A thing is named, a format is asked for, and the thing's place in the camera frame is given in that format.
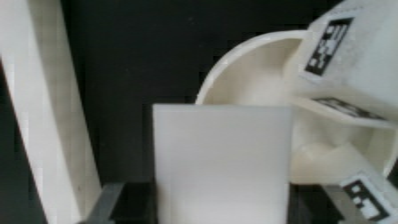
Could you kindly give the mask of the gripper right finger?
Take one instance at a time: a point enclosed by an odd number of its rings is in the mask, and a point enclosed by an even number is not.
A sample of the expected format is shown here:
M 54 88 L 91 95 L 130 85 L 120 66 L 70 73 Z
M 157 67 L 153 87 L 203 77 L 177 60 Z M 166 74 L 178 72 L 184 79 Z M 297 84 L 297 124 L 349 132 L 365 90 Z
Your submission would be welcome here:
M 335 185 L 290 184 L 288 224 L 363 224 L 338 208 L 333 197 L 342 193 Z

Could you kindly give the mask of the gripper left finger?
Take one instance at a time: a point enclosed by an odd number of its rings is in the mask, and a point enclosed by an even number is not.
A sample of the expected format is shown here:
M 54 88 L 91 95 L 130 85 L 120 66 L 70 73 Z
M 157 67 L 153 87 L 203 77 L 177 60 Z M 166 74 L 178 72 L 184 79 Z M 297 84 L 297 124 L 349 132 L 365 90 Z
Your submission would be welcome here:
M 109 183 L 89 217 L 79 224 L 157 224 L 153 183 Z

